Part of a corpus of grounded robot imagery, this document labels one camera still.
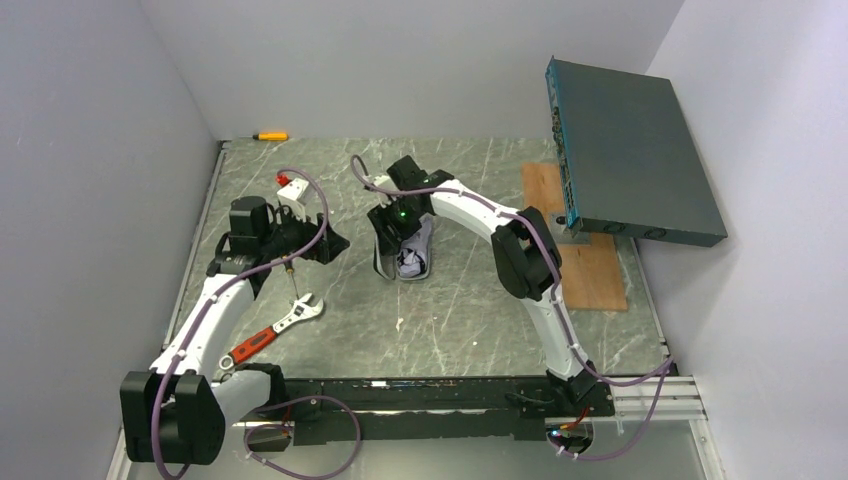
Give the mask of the lilac folding umbrella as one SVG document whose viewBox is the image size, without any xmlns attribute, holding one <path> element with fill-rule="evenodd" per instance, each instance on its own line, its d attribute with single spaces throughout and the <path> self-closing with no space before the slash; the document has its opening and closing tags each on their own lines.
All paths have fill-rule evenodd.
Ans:
<svg viewBox="0 0 848 480">
<path fill-rule="evenodd" d="M 426 255 L 419 249 L 404 247 L 396 257 L 396 270 L 402 280 L 423 277 L 427 273 Z"/>
</svg>

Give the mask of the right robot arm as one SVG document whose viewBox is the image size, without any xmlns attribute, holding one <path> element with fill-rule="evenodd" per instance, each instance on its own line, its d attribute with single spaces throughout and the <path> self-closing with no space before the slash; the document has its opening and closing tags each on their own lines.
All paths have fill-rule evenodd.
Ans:
<svg viewBox="0 0 848 480">
<path fill-rule="evenodd" d="M 528 312 L 542 341 L 552 396 L 561 405 L 586 402 L 597 379 L 568 317 L 562 289 L 561 256 L 542 213 L 503 206 L 467 188 L 451 174 L 428 173 L 409 156 L 384 175 L 365 173 L 362 158 L 350 160 L 354 176 L 380 194 L 368 213 L 375 230 L 373 268 L 394 279 L 404 241 L 423 228 L 426 216 L 443 217 L 475 233 L 492 249 L 498 279 Z"/>
</svg>

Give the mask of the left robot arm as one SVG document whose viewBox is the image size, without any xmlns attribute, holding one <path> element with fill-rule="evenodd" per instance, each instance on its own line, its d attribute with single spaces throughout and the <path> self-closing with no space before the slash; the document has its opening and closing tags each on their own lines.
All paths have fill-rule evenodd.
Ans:
<svg viewBox="0 0 848 480">
<path fill-rule="evenodd" d="M 272 268 L 295 258 L 328 264 L 349 247 L 333 231 L 328 214 L 323 208 L 299 218 L 292 208 L 261 196 L 231 202 L 229 229 L 215 247 L 195 307 L 151 366 L 129 372 L 120 385 L 131 461 L 209 465 L 232 424 L 289 400 L 277 365 L 248 363 L 219 385 L 211 378 L 227 339 Z"/>
</svg>

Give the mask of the black grey zippered case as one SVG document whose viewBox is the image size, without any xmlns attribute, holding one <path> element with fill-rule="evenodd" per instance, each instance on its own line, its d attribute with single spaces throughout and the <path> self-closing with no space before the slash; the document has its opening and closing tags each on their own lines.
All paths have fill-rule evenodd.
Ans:
<svg viewBox="0 0 848 480">
<path fill-rule="evenodd" d="M 375 246 L 372 258 L 374 271 L 384 279 L 418 281 L 426 279 L 431 272 L 431 240 L 434 218 L 426 215 L 421 228 L 401 244 L 400 252 L 394 257 L 381 256 Z"/>
</svg>

